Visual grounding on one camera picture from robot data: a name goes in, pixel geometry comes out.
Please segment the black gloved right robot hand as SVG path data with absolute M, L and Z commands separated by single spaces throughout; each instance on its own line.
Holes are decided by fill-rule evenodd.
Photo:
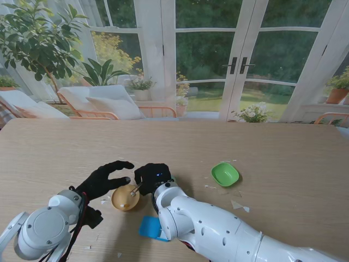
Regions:
M 134 171 L 139 192 L 145 196 L 153 193 L 163 183 L 173 182 L 169 167 L 164 163 L 148 163 Z

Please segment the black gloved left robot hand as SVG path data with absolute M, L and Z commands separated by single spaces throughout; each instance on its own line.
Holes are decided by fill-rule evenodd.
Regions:
M 133 168 L 134 164 L 119 160 L 100 166 L 76 188 L 76 192 L 80 195 L 85 193 L 89 201 L 102 197 L 111 190 L 128 185 L 131 181 L 129 177 L 109 179 L 111 173 Z

